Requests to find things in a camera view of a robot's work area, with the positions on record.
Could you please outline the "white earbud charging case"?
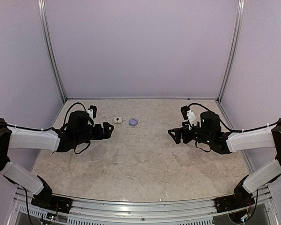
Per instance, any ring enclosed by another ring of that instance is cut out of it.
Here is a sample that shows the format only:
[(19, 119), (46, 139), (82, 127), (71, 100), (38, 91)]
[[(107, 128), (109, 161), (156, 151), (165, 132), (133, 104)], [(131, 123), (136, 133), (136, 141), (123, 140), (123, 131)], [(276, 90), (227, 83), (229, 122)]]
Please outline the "white earbud charging case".
[(114, 124), (121, 124), (121, 123), (123, 123), (123, 118), (121, 118), (121, 117), (115, 117), (115, 118), (113, 119), (113, 123), (114, 123)]

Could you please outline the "purple round earbud case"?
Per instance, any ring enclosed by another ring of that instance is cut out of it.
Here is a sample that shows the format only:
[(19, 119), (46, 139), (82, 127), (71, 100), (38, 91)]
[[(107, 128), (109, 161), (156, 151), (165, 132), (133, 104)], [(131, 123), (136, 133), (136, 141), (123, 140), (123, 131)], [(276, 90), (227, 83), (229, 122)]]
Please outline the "purple round earbud case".
[(128, 123), (130, 126), (136, 126), (138, 125), (138, 120), (136, 118), (131, 118)]

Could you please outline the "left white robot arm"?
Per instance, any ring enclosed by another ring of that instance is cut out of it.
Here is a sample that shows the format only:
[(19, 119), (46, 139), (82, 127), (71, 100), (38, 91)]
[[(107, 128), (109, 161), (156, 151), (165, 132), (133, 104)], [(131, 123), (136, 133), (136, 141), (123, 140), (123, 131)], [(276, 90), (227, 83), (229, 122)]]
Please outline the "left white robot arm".
[(92, 140), (109, 139), (113, 130), (114, 126), (108, 122), (95, 124), (89, 111), (70, 113), (68, 121), (59, 129), (18, 127), (0, 118), (0, 174), (32, 193), (44, 207), (53, 208), (56, 197), (50, 186), (41, 177), (11, 162), (8, 151), (37, 149), (64, 153), (76, 150), (81, 144), (90, 145)]

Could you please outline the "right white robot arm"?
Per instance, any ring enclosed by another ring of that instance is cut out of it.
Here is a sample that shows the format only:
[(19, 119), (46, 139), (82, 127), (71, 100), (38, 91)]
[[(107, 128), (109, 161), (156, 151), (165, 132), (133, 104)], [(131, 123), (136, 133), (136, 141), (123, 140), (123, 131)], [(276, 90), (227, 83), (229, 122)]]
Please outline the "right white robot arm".
[(176, 144), (195, 141), (208, 145), (211, 151), (221, 155), (259, 148), (276, 150), (273, 160), (246, 176), (235, 187), (235, 194), (230, 198), (230, 204), (234, 208), (242, 207), (249, 199), (248, 194), (281, 175), (281, 118), (274, 125), (266, 125), (251, 131), (222, 132), (220, 117), (214, 112), (201, 113), (200, 122), (196, 121), (192, 110), (184, 113), (183, 117), (188, 121), (181, 128), (168, 130)]

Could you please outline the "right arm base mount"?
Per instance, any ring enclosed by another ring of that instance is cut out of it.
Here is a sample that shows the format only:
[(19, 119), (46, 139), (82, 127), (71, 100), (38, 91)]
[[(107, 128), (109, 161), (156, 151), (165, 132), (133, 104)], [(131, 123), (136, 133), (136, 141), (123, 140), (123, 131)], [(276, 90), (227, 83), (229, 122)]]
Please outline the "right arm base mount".
[(255, 204), (253, 194), (248, 193), (243, 188), (245, 178), (236, 185), (232, 195), (215, 198), (214, 202), (217, 213), (236, 210)]

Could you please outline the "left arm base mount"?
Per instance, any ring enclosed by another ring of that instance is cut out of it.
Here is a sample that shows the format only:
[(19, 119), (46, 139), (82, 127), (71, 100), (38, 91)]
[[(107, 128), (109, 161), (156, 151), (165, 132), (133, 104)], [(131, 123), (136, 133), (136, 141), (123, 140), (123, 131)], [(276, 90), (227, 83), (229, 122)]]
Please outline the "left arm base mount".
[(57, 196), (52, 193), (52, 189), (44, 179), (37, 176), (42, 184), (43, 189), (37, 195), (33, 195), (31, 204), (43, 209), (52, 210), (55, 212), (69, 213), (73, 200), (71, 198)]

